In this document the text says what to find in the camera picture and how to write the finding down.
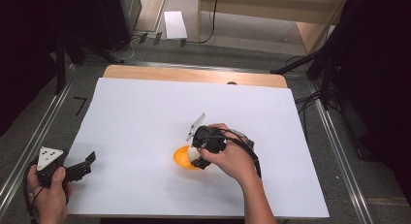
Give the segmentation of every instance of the human hand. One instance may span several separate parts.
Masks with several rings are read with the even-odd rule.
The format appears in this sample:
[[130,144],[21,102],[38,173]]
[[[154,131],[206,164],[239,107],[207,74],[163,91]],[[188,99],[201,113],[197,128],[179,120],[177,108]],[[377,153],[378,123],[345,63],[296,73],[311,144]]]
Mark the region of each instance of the human hand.
[[[63,190],[63,180],[66,176],[66,170],[63,167],[58,168],[51,179],[51,187],[43,188],[40,186],[37,177],[36,165],[31,166],[27,175],[28,183],[32,188],[33,194],[38,194],[35,203],[40,215],[41,224],[61,224],[67,218],[66,194]],[[73,187],[68,185],[68,196],[71,195]]]
[[[237,135],[224,131],[230,129],[223,123],[212,124],[209,127],[222,130],[221,132],[226,137],[240,140]],[[252,158],[244,149],[232,141],[227,141],[226,148],[220,153],[214,154],[205,148],[200,148],[199,152],[205,160],[217,165],[224,173],[237,180],[240,184],[250,178],[258,177]]]

